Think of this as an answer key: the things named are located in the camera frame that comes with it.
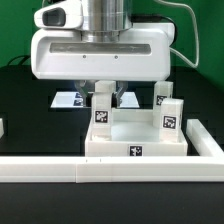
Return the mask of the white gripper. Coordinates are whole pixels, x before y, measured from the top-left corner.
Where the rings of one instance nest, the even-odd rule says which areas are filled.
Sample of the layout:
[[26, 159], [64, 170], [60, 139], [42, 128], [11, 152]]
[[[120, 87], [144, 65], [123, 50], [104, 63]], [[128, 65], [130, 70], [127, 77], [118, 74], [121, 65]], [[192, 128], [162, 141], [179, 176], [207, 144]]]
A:
[[91, 106], [90, 82], [117, 82], [114, 105], [128, 89], [127, 81], [159, 81], [169, 77], [172, 23], [135, 23], [116, 43], [88, 43], [79, 31], [37, 31], [31, 42], [31, 67], [39, 79], [77, 80], [74, 85]]

